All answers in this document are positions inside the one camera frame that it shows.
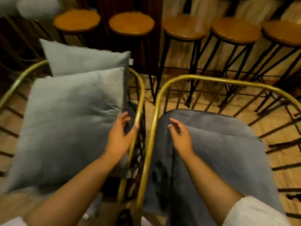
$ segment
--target floor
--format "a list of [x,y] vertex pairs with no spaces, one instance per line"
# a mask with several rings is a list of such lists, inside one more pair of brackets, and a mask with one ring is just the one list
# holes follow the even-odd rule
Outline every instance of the floor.
[[[148,80],[145,76],[146,88],[148,88]],[[172,75],[164,75],[162,82],[166,82],[169,79],[173,78]],[[133,79],[130,79],[130,85],[134,85]],[[175,84],[172,89],[179,90],[182,84]],[[204,92],[215,92],[218,86],[215,84],[207,84]],[[25,84],[20,88],[20,91],[25,95],[29,94],[30,85]],[[223,111],[223,114],[233,115],[235,114],[243,105],[245,105],[252,96],[259,92],[258,89],[250,89],[246,88],[241,91],[244,95],[237,95],[236,98],[231,102],[231,104]],[[169,95],[169,103],[167,104],[167,110],[174,109],[177,102],[177,92],[171,91]],[[163,114],[165,96],[161,101],[160,114]],[[136,100],[136,93],[133,89],[131,89],[131,98],[132,100]],[[212,94],[205,93],[202,95],[201,99],[198,101],[195,109],[204,110],[207,104],[212,99]],[[222,101],[223,96],[218,96],[214,101],[213,105],[210,107],[209,111],[217,112],[218,107],[217,104]],[[237,118],[243,120],[246,123],[253,121],[257,118],[257,115],[254,113],[254,109],[260,104],[262,98],[259,98],[257,101],[252,103],[243,113],[241,113]],[[151,95],[150,92],[147,91],[145,96],[145,111],[146,111],[146,129],[147,129],[147,137],[149,136],[154,106],[150,102]],[[26,101],[24,101],[20,96],[15,95],[11,101],[10,106],[17,110],[20,113],[25,111]],[[186,108],[181,101],[179,108]],[[296,110],[290,106],[289,110],[294,114]],[[252,126],[252,130],[256,133],[256,135],[261,135],[270,131],[280,125],[283,125],[290,121],[290,117],[288,116],[286,110],[284,108],[280,108],[276,110],[274,113],[270,114],[268,117],[262,119],[260,122]],[[13,132],[18,133],[20,131],[20,127],[22,125],[22,119],[17,117],[16,115],[10,113],[9,111],[2,111],[0,113],[0,126],[5,127]],[[299,138],[299,134],[294,126],[287,127],[281,131],[274,133],[271,136],[268,136],[263,139],[266,144],[273,143],[281,143],[284,141],[290,141]],[[0,132],[0,150],[6,151],[8,153],[14,153],[17,145],[17,139],[7,135],[6,133]],[[289,149],[285,149],[281,152],[275,152],[269,154],[269,164],[271,167],[277,167],[292,163],[301,162],[301,152],[299,148],[292,147]],[[0,156],[0,171],[7,171],[10,167],[11,159],[5,156]],[[300,188],[301,187],[301,167],[297,167],[294,169],[288,169],[283,171],[277,171],[273,174],[274,182],[277,188]],[[0,178],[0,186],[4,181],[4,178]],[[280,200],[284,206],[286,212],[290,213],[299,213],[301,214],[301,203],[297,200],[288,200],[286,198],[286,193],[279,193]],[[0,196],[0,224],[16,217],[19,215],[24,215],[28,210],[32,209],[36,205],[38,205],[42,199],[37,196],[35,190],[28,189],[22,192],[13,193],[13,194],[5,194]],[[165,219],[160,216],[150,216],[146,213],[136,212],[134,210],[134,201],[130,203],[126,203],[124,205],[118,205],[115,203],[106,203],[102,202],[101,209],[99,212],[99,217],[92,221],[83,221],[80,222],[79,225],[106,225],[113,226],[115,225],[116,218],[121,209],[128,207],[133,211],[134,225],[139,225],[139,221],[141,219],[141,215],[146,216],[148,219],[151,219],[153,224],[155,225],[164,225]],[[301,220],[288,218],[291,225],[301,226]]]

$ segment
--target wooden stool seat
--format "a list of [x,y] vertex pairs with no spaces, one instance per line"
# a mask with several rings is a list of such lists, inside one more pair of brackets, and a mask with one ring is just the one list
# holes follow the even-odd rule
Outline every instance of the wooden stool seat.
[[301,25],[285,20],[266,21],[262,31],[273,40],[287,46],[301,46]]
[[100,23],[100,15],[96,12],[72,9],[58,15],[54,20],[55,27],[66,34],[88,32]]
[[184,41],[203,39],[207,34],[200,21],[184,14],[165,19],[162,28],[171,37]]
[[154,20],[141,12],[125,12],[109,20],[110,28],[117,34],[125,36],[143,36],[153,30]]
[[259,27],[230,17],[215,21],[212,31],[223,40],[237,44],[252,44],[260,37]]

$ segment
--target bar stool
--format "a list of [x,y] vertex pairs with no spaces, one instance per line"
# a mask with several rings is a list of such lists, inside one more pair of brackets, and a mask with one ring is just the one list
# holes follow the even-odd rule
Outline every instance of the bar stool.
[[[199,52],[197,57],[201,57],[204,50],[206,49],[207,45],[209,44],[210,40],[213,36],[217,38],[216,44],[213,48],[213,51],[211,55],[209,56],[207,62],[204,65],[203,70],[201,71],[200,75],[203,75],[204,72],[207,70],[210,62],[212,61],[218,47],[220,46],[221,42],[232,44],[234,45],[234,48],[222,70],[222,72],[218,75],[215,75],[215,77],[222,77],[225,74],[225,77],[228,77],[227,71],[229,67],[244,53],[244,57],[242,60],[241,65],[238,68],[238,71],[234,77],[234,79],[238,79],[244,65],[246,64],[246,61],[248,59],[248,56],[250,55],[250,52],[254,46],[254,44],[258,41],[260,36],[260,28],[254,25],[251,25],[250,23],[246,22],[243,19],[234,19],[232,18],[235,14],[235,11],[237,9],[237,6],[239,4],[239,0],[231,0],[230,7],[228,8],[228,11],[226,13],[226,17],[222,18],[220,20],[215,21],[212,24],[210,35],[205,42],[204,47]],[[233,58],[237,48],[239,46],[245,46],[242,51]],[[196,84],[192,87],[189,97],[186,101],[186,106],[190,107],[190,102],[192,99],[193,92],[196,90],[197,86],[199,84],[199,80],[196,81]]]
[[[172,39],[181,42],[194,43],[190,60],[189,73],[195,73],[193,69],[197,68],[198,61],[200,59],[200,57],[197,56],[197,53],[201,48],[201,42],[202,39],[205,38],[207,30],[200,28],[198,20],[195,17],[190,16],[191,4],[192,0],[186,0],[182,14],[175,17],[169,17],[162,22],[165,42],[160,61],[160,68],[157,74],[157,87],[155,91],[155,97],[153,98],[154,103],[156,102],[156,97],[160,88],[163,68]],[[191,80],[190,83],[191,86],[193,86],[194,81]]]
[[152,60],[154,59],[154,53],[152,48],[148,48],[147,41],[149,40],[149,34],[153,30],[155,25],[154,20],[141,12],[125,12],[120,13],[113,16],[109,20],[109,26],[113,32],[122,36],[128,37],[139,37],[143,41],[144,46],[144,56],[145,56],[145,66],[150,81],[150,88],[152,97],[154,97],[153,91],[153,81],[151,77],[151,73],[149,72],[149,57],[148,57],[148,50],[150,49]]
[[[247,74],[242,78],[242,80],[246,79],[253,71],[254,69],[260,64],[260,62],[272,51],[275,46],[277,48],[271,53],[271,55],[266,59],[266,61],[258,68],[256,73],[252,76],[250,79],[251,82],[255,82],[257,80],[260,80],[267,72],[269,72],[271,69],[276,67],[278,64],[286,60],[288,57],[296,53],[301,49],[301,25],[288,22],[285,20],[280,20],[281,15],[285,12],[285,10],[289,7],[291,3],[293,3],[295,0],[285,0],[284,3],[275,11],[275,13],[272,15],[272,17],[269,19],[269,21],[266,21],[262,24],[261,33],[262,35],[271,42],[271,45],[259,56],[258,60],[255,62],[253,67],[247,72]],[[271,65],[269,68],[263,70],[263,68],[271,61],[271,59],[280,51],[283,47],[289,47],[293,48],[292,51],[290,51],[288,54],[283,56],[281,59],[279,59],[277,62],[275,62],[273,65]],[[295,58],[295,60],[290,64],[288,69],[284,72],[284,74],[280,77],[280,79],[274,84],[275,87],[286,89],[285,87],[285,79],[289,76],[292,69],[295,67],[295,65],[299,62],[301,59],[301,53]],[[300,70],[293,73],[290,78],[292,79],[294,76],[298,75],[300,73]],[[229,96],[226,97],[226,99],[222,102],[221,106],[223,107],[227,100],[229,99]],[[258,112],[262,106],[271,98],[273,94],[270,92],[266,95],[265,99],[261,102],[261,104],[257,107],[255,112]],[[281,98],[275,98],[273,102],[271,102],[268,106],[265,107],[264,110],[262,110],[258,115],[263,114],[266,110],[268,110],[271,106],[273,106],[276,102],[280,101]]]
[[84,9],[71,9],[58,15],[54,20],[62,43],[67,44],[64,34],[76,35],[82,45],[88,48],[92,48],[93,45],[85,37],[99,23],[100,15],[98,13]]

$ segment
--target dark wooden wall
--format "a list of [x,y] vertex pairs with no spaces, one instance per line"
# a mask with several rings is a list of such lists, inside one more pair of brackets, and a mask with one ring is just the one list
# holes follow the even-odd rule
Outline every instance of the dark wooden wall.
[[[131,51],[134,59],[133,68],[139,72],[145,72],[145,56],[142,40],[139,37],[125,37],[116,35],[110,30],[109,19],[122,12],[133,11],[133,0],[78,0],[83,8],[96,7],[101,16],[101,24],[98,32],[90,34],[91,41],[97,49],[107,49],[111,51]],[[149,61],[153,66],[158,67],[161,19],[163,0],[142,0],[141,12],[149,15],[155,21],[155,27],[150,34],[148,41]],[[155,60],[152,60],[150,49],[153,50]]]

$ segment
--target wall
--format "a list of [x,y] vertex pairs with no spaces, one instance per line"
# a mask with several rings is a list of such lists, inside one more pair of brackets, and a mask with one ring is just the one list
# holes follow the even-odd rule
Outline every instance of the wall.
[[[164,0],[163,1],[163,14],[162,19],[164,20],[167,17],[175,16],[182,13],[183,6],[186,0]],[[235,18],[245,19],[247,22],[260,26],[260,24],[268,19],[273,12],[280,6],[281,1],[278,0],[241,0],[239,6],[235,13]],[[210,26],[213,21],[222,18],[225,10],[229,6],[229,1],[221,0],[193,0],[191,15],[195,16],[198,19],[200,26],[205,27],[210,30]],[[288,20],[291,22],[301,23],[301,2],[295,1],[290,5],[290,7],[282,15],[282,20]],[[202,46],[204,45],[207,37],[202,41]],[[162,53],[164,35],[161,32],[161,46],[160,54]],[[214,47],[216,39],[212,39],[203,53],[202,57],[199,60],[198,68],[203,68],[205,62],[208,60],[208,57]],[[261,37],[259,41],[255,44],[249,59],[245,65],[243,71],[248,71],[252,64],[257,60],[259,55],[265,50],[271,43]],[[225,62],[227,61],[230,53],[233,49],[233,45],[221,43],[215,57],[213,58],[211,64],[209,65],[210,70],[222,70]],[[165,67],[175,67],[175,68],[189,68],[191,53],[193,49],[192,43],[183,43],[178,41],[172,41],[170,49],[167,55],[165,62]],[[290,52],[291,48],[283,48],[280,52],[272,59],[270,62],[273,64],[285,54]],[[299,52],[295,53],[293,56],[288,58],[283,63],[279,64],[277,67],[273,68],[271,71],[266,73],[266,76],[281,76],[286,68],[290,65],[292,60],[298,55]],[[232,66],[231,70],[237,70],[242,58],[239,58]],[[301,62],[296,65],[296,70],[301,66]]]

